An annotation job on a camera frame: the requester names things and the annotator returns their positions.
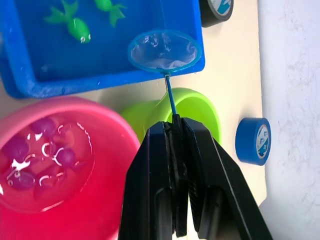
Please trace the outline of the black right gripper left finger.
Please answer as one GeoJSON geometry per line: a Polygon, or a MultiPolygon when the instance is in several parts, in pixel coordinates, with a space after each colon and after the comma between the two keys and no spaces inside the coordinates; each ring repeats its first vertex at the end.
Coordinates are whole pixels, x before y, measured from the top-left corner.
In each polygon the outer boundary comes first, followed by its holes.
{"type": "Polygon", "coordinates": [[[150,127],[125,179],[119,239],[170,240],[172,183],[165,125],[150,127]]]}

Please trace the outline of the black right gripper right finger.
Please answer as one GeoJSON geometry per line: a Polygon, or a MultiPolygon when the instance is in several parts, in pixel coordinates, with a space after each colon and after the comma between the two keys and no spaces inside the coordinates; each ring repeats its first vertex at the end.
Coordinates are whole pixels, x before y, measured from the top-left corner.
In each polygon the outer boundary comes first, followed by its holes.
{"type": "Polygon", "coordinates": [[[238,164],[200,122],[182,119],[194,229],[202,240],[271,240],[238,164]]]}

